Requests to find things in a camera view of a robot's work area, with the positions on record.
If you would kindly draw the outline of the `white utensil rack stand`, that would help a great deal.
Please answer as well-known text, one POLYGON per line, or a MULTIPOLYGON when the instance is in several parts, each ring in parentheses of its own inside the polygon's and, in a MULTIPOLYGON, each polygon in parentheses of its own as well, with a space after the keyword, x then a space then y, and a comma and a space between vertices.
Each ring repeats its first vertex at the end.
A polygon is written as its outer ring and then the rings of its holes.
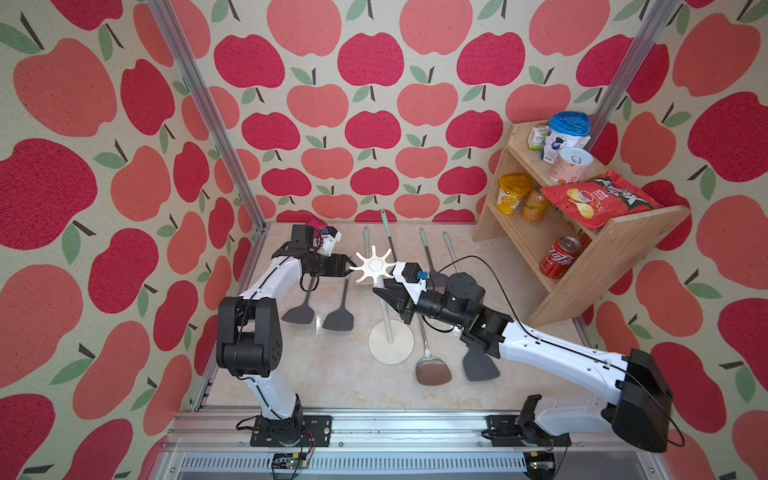
MULTIPOLYGON (((383 288, 385 279, 392 279, 391 271, 395 263, 389 260, 391 250, 378 254, 376 246, 370 247, 370 254, 356 253, 362 264, 352 268, 360 277, 356 279, 358 284, 371 284, 372 287, 383 288)), ((385 365, 397 365, 403 363, 411 355, 414 348, 414 336, 409 326, 402 321, 391 318, 391 308, 387 302, 377 295, 374 299, 378 302, 382 320, 376 324, 368 337, 368 348, 371 355, 378 362, 385 365)))

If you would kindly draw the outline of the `grey spatula mint handle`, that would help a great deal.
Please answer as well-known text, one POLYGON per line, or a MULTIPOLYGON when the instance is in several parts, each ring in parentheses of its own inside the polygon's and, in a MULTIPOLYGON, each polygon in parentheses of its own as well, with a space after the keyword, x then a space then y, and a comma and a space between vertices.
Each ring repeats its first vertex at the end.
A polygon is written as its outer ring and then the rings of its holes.
POLYGON ((310 298, 314 289, 309 288, 306 291, 304 301, 288 311, 282 316, 282 320, 286 323, 297 325, 310 325, 315 320, 315 311, 310 305, 310 298))

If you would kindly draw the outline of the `beige spatula mint handle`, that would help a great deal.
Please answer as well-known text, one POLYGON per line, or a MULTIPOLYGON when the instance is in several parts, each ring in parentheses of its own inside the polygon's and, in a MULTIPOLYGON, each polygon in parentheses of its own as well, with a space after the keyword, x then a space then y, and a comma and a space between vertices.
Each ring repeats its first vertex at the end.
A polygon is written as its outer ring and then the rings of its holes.
POLYGON ((442 232, 443 240, 445 242, 446 248, 449 252, 450 258, 451 258, 451 266, 454 268, 455 273, 459 273, 458 263, 457 263, 457 256, 455 253, 455 249, 453 247, 451 237, 447 231, 442 232))

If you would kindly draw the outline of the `grey slotted utensil mint handle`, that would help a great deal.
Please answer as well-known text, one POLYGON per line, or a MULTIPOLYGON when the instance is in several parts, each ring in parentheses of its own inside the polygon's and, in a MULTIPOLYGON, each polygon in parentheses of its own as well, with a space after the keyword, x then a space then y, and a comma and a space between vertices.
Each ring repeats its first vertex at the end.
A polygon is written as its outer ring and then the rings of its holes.
POLYGON ((483 352, 468 350, 463 357, 462 366, 469 382, 487 382, 500 377, 500 371, 492 358, 483 352))

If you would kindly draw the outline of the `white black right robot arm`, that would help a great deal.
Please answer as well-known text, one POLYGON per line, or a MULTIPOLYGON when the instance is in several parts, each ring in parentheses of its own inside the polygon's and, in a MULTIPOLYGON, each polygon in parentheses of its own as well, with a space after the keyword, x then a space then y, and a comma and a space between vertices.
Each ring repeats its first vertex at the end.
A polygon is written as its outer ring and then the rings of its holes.
POLYGON ((485 290, 469 274, 448 278, 443 290, 425 280, 387 279, 374 293, 409 323, 416 315, 458 328, 469 349, 531 365, 589 391, 581 399, 530 396, 532 423, 551 437, 608 432, 653 453, 670 446, 673 393, 655 359, 633 349, 627 355, 577 345, 542 333, 484 305, 485 290))

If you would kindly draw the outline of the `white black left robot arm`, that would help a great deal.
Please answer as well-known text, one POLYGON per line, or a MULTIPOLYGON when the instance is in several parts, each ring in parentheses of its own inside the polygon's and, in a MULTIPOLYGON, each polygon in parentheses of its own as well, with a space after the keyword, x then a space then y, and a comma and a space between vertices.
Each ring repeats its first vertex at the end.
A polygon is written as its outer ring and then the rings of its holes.
POLYGON ((304 276, 344 278, 355 265, 334 251, 342 234, 323 221, 296 224, 291 239, 271 256, 266 271, 244 293, 221 300, 215 343, 217 365, 244 382, 260 414, 254 432, 282 446, 310 440, 298 394, 277 368, 283 352, 278 302, 304 276))

